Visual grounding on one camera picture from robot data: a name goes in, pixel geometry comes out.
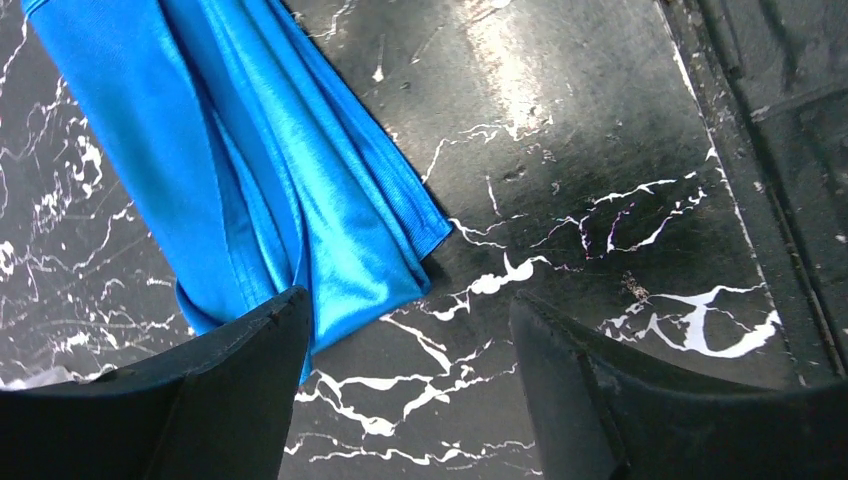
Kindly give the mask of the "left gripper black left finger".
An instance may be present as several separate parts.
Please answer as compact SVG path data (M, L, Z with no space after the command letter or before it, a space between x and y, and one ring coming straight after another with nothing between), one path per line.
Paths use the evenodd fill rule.
M1 395L5 479L274 479L313 310L294 287L111 371Z

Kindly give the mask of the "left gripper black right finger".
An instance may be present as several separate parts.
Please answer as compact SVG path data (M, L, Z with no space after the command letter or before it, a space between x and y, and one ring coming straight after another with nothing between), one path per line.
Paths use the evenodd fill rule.
M843 479L847 384L771 390L625 346L522 292L509 323L548 479Z

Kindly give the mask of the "blue cloth napkin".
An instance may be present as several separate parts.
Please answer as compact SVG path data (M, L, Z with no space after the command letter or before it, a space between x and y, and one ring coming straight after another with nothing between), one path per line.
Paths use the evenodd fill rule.
M431 288L452 227L279 1L25 1L195 333L285 290L318 353Z

